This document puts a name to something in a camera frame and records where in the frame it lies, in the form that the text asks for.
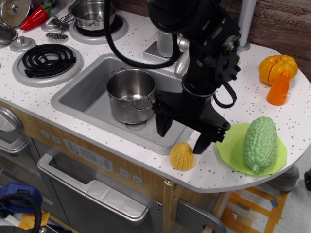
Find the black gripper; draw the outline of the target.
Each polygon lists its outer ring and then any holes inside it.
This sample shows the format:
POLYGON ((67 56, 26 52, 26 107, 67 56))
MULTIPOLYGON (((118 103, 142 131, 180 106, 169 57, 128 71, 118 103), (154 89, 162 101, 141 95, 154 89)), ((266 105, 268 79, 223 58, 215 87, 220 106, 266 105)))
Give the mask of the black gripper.
POLYGON ((211 142, 222 142, 230 124, 212 106, 212 100, 221 108, 230 104, 218 101, 215 90, 207 95, 196 95, 183 89, 181 93, 156 91, 152 109, 156 117, 157 133, 164 137, 175 120, 201 133, 193 149, 202 154, 211 142))

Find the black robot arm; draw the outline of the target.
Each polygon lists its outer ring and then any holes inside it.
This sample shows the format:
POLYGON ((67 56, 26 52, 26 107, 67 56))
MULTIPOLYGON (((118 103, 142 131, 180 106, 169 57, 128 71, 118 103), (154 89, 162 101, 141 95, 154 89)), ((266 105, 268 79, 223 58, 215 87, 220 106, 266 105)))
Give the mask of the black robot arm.
POLYGON ((230 123, 212 104, 215 92, 224 87, 233 100, 229 85, 240 71, 239 27, 217 0, 149 0, 149 17, 161 31, 182 34, 190 43, 190 64, 182 79, 182 92, 155 93, 157 132, 165 136, 173 121, 200 133, 195 154, 203 153, 212 142, 223 140, 230 123))

